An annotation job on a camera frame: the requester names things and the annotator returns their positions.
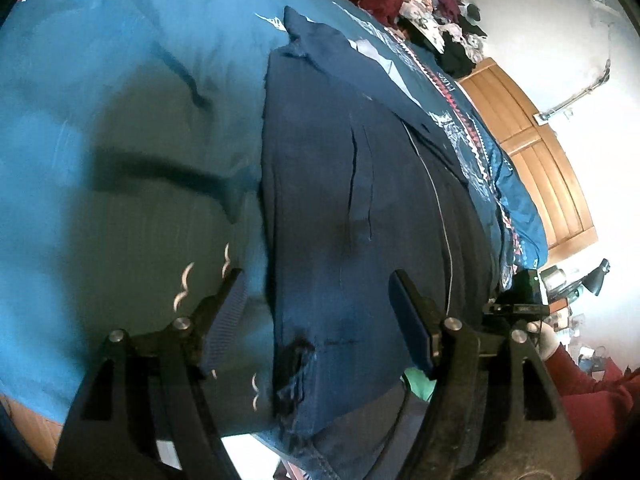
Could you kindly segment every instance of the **white wall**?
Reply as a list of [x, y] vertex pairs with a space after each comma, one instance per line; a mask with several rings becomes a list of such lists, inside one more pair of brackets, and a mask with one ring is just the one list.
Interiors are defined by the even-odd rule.
[[[586, 0], [474, 0], [488, 34], [486, 53], [539, 110], [590, 85], [609, 57], [607, 26]], [[605, 345], [621, 367], [640, 366], [640, 37], [622, 19], [611, 28], [611, 78], [550, 124], [574, 167], [600, 242], [562, 266], [585, 273], [603, 257], [611, 272], [598, 298], [586, 292], [582, 341]]]
[[273, 479], [280, 457], [271, 449], [251, 435], [228, 436], [222, 443], [242, 480]]

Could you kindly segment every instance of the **white glove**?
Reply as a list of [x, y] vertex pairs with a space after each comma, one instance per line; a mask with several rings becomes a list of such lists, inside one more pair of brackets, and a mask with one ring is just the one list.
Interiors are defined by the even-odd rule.
[[[542, 332], [540, 332], [540, 323], [542, 323]], [[536, 350], [540, 354], [540, 358], [543, 361], [549, 359], [560, 346], [560, 340], [556, 336], [556, 332], [548, 324], [537, 321], [535, 323], [529, 323], [527, 330], [532, 333], [540, 332], [540, 340], [536, 345]]]

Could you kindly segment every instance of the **blue bedspread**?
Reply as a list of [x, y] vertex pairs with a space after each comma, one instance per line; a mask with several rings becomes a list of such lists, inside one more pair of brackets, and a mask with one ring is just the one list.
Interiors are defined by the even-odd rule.
[[[176, 309], [190, 313], [217, 291], [227, 259], [245, 268], [252, 304], [266, 304], [258, 201], [264, 75], [270, 51], [288, 41], [285, 6], [352, 40], [366, 38], [394, 61], [425, 110], [447, 113], [412, 56], [345, 0], [16, 3], [0, 29], [4, 393], [64, 420], [87, 359], [110, 330], [149, 332]], [[461, 105], [480, 129], [468, 106]], [[546, 242], [535, 206], [487, 132], [481, 135], [491, 181], [529, 244], [520, 263], [535, 266], [529, 254], [537, 248], [541, 264]], [[233, 198], [212, 200], [155, 180], [98, 192], [102, 148], [213, 173]], [[476, 200], [490, 204], [485, 198]], [[492, 207], [493, 219], [484, 216], [496, 265], [510, 266], [513, 241]], [[175, 306], [192, 262], [188, 295]]]
[[426, 76], [422, 96], [428, 95], [427, 111], [456, 149], [471, 199], [499, 262], [500, 287], [507, 290], [516, 270], [537, 269], [546, 262], [542, 219], [510, 158], [462, 88], [440, 69], [431, 52], [415, 45], [412, 51]]

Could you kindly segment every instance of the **black metal frame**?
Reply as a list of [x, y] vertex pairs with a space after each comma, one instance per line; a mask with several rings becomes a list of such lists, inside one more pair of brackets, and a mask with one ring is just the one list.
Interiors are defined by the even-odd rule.
[[[63, 429], [53, 465], [60, 479], [108, 474], [114, 480], [239, 480], [201, 384], [214, 365], [216, 316], [224, 312], [240, 277], [234, 269], [221, 292], [203, 300], [191, 319], [181, 317], [160, 332], [134, 338], [122, 330], [111, 333]], [[526, 321], [543, 315], [544, 306], [487, 306], [488, 332], [476, 332], [460, 320], [444, 319], [401, 270], [391, 276], [389, 294], [414, 360], [438, 379], [398, 480], [578, 476], [578, 455], [561, 401], [524, 332]], [[515, 325], [507, 321], [511, 316], [518, 318]], [[488, 378], [486, 407], [474, 422], [483, 376]], [[152, 397], [161, 399], [182, 470], [159, 460]], [[471, 444], [470, 465], [461, 468], [471, 429], [478, 438]], [[549, 453], [549, 446], [563, 450], [561, 460]]]

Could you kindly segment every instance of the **bed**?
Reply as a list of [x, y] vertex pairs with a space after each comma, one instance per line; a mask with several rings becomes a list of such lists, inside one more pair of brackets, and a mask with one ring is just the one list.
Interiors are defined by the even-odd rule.
[[[285, 6], [369, 40], [440, 121], [474, 181], [500, 288], [544, 263], [540, 216], [471, 103], [430, 54], [349, 2], [18, 0], [0, 29], [2, 393], [64, 421], [110, 330], [190, 313], [225, 265], [247, 273], [247, 315], [268, 312], [259, 188], [242, 183], [260, 181], [264, 76], [289, 41]], [[157, 180], [97, 192], [102, 149], [214, 174], [233, 197]]]
[[546, 266], [596, 243], [598, 235], [580, 183], [556, 133], [548, 124], [537, 124], [533, 102], [491, 58], [460, 83], [536, 204], [548, 244]]

